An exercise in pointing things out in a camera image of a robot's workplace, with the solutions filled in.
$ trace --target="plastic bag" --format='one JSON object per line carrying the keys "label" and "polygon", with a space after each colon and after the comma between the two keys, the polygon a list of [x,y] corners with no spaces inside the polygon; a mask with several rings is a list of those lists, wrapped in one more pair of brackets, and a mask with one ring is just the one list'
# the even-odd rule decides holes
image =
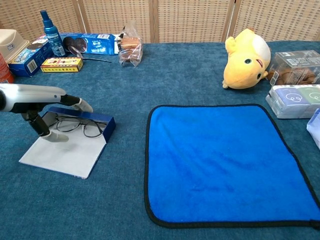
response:
{"label": "plastic bag", "polygon": [[320,108],[318,108],[306,125],[307,131],[311,134],[315,144],[320,149]]}
{"label": "plastic bag", "polygon": [[136,22],[134,20],[129,21],[124,26],[118,37],[117,45],[121,66],[125,63],[132,63],[134,67],[139,65],[143,56],[143,42],[137,32]]}

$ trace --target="glasses lens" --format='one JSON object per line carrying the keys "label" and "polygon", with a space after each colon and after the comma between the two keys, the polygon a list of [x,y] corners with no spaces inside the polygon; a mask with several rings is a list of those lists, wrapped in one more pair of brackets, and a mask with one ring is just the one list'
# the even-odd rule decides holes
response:
{"label": "glasses lens", "polygon": [[72,130],[75,130],[77,127],[79,127],[80,121],[76,118],[63,118],[59,120],[59,122],[56,125],[56,129],[60,132],[71,132]]}
{"label": "glasses lens", "polygon": [[89,122],[83,126],[83,133],[88,138],[98,137],[105,127],[106,125],[102,123]]}

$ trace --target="bottle cap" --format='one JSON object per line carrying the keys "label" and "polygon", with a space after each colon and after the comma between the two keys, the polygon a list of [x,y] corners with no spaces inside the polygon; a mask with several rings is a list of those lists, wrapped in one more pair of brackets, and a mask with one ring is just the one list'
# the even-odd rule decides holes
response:
{"label": "bottle cap", "polygon": [[46,27],[46,28],[53,27],[54,24],[52,23],[51,19],[49,18],[47,11],[41,10],[40,13],[42,16],[42,21],[43,21],[44,27]]}

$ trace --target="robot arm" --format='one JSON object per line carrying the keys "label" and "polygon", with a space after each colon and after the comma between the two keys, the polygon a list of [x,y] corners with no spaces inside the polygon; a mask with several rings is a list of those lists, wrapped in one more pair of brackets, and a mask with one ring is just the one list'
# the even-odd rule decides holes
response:
{"label": "robot arm", "polygon": [[68,137],[51,132],[39,116],[46,105],[62,104],[78,111],[92,113],[93,108],[82,98],[71,96],[63,89],[54,86],[26,84],[0,84],[0,112],[21,114],[40,137],[50,142],[66,142]]}

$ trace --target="table surface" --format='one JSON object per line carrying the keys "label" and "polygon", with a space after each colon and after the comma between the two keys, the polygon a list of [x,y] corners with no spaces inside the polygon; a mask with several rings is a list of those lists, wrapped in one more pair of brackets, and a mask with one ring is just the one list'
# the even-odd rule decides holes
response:
{"label": "table surface", "polygon": [[[320,53],[320,42],[268,44],[272,55],[312,49]],[[38,71],[15,83],[63,88],[85,99],[96,113],[114,116],[116,129],[89,178],[80,179],[19,163],[38,136],[19,114],[2,112],[0,239],[320,239],[320,231],[311,227],[169,229],[147,215],[146,125],[158,105],[264,106],[320,198],[320,151],[306,130],[308,120],[277,119],[265,100],[271,87],[265,79],[249,89],[223,89],[223,43],[145,44],[136,68],[121,67],[117,56],[86,57],[112,63],[85,60],[78,73]]]}

